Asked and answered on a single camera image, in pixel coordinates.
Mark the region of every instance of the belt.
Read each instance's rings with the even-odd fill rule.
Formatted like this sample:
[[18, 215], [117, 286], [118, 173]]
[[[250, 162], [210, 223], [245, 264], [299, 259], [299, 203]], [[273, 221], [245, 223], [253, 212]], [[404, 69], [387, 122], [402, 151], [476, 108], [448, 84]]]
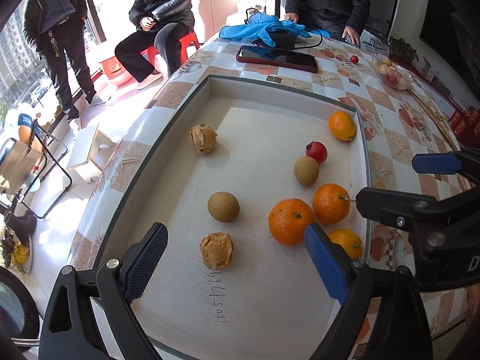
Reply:
[[65, 23], [65, 22], [66, 22], [68, 19], [70, 19], [72, 16], [73, 16], [73, 14], [72, 14], [72, 15], [66, 15], [66, 16], [64, 17], [64, 19], [60, 20], [58, 23], [54, 24], [52, 27], [59, 26], [59, 25]]

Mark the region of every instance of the white sneaker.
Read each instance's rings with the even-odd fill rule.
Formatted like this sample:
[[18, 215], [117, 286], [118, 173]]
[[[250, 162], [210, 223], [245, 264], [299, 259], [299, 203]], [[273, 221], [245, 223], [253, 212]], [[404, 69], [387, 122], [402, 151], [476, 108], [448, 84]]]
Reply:
[[163, 74], [160, 73], [160, 72], [158, 74], [150, 74], [142, 82], [139, 82], [137, 84], [137, 89], [141, 90], [143, 88], [146, 88], [148, 85], [150, 85], [151, 83], [154, 83], [155, 81], [157, 81], [158, 79], [160, 79], [162, 77], [163, 77]]
[[100, 95], [98, 93], [95, 93], [95, 95], [93, 96], [92, 102], [88, 105], [95, 107], [96, 105], [102, 105], [102, 104], [105, 104], [105, 102], [100, 98]]
[[69, 122], [71, 132], [73, 133], [73, 140], [77, 139], [78, 137], [78, 132], [82, 128], [80, 124], [80, 118], [73, 119]]

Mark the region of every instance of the blue gripper pad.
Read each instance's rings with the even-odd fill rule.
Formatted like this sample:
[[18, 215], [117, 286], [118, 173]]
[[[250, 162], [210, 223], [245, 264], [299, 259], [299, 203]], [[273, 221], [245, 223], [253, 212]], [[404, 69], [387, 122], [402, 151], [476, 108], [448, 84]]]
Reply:
[[326, 241], [330, 242], [326, 234], [325, 237], [326, 240], [324, 241], [314, 225], [308, 225], [305, 228], [305, 246], [318, 274], [322, 278], [328, 295], [337, 299], [343, 305], [350, 294], [347, 289], [347, 277], [325, 243]]
[[169, 232], [162, 223], [155, 223], [129, 253], [120, 269], [123, 297], [127, 303], [143, 295], [169, 241]]
[[455, 154], [417, 154], [413, 157], [412, 168], [417, 173], [454, 175], [462, 169], [462, 161]]

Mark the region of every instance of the table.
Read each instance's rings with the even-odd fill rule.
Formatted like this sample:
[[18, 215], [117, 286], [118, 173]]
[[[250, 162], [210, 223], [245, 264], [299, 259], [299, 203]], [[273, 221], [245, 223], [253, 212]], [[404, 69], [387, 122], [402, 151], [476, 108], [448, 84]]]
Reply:
[[[440, 95], [419, 78], [414, 78], [412, 88], [416, 96], [433, 110], [435, 120], [406, 91], [394, 90], [377, 78], [370, 67], [369, 52], [324, 39], [320, 46], [303, 50], [317, 59], [319, 71], [313, 74], [283, 67], [239, 63], [235, 55], [242, 44], [249, 42], [213, 37], [174, 73], [147, 105], [118, 145], [95, 186], [75, 234], [69, 263], [77, 269], [90, 269], [99, 264], [97, 254], [100, 248], [105, 247], [102, 247], [104, 236], [137, 170], [170, 118], [208, 75], [267, 80], [358, 108], [368, 142], [373, 187], [422, 193], [437, 199], [445, 199], [470, 188], [460, 176], [419, 175], [411, 166], [416, 154], [459, 150], [458, 145], [449, 147], [437, 127], [442, 125], [451, 142], [457, 142], [446, 117], [437, 106]], [[351, 64], [352, 55], [359, 57], [357, 65]], [[372, 229], [369, 264], [390, 270], [405, 265], [415, 272], [413, 250], [407, 233], [379, 223], [373, 223]], [[423, 294], [422, 298], [433, 336], [463, 318], [467, 309], [464, 289]], [[366, 318], [369, 329], [355, 346], [353, 359], [356, 358], [355, 352], [361, 352], [370, 337], [370, 327], [374, 325], [379, 303], [380, 299], [376, 298], [370, 304]]]

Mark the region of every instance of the person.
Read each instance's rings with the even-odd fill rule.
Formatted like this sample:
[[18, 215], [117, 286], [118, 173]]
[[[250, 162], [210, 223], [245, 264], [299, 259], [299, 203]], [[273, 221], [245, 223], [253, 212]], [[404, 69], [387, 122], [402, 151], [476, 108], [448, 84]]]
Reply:
[[65, 52], [87, 102], [104, 104], [95, 92], [87, 66], [83, 41], [86, 17], [86, 0], [28, 0], [23, 17], [23, 37], [43, 60], [74, 134], [80, 128], [80, 115], [68, 82]]
[[135, 0], [129, 12], [137, 31], [122, 40], [115, 56], [143, 89], [162, 77], [141, 52], [151, 46], [160, 52], [170, 77], [181, 65], [179, 40], [193, 32], [194, 14], [191, 0]]
[[309, 29], [326, 30], [330, 37], [360, 47], [360, 36], [370, 14], [370, 0], [286, 0], [285, 19]]

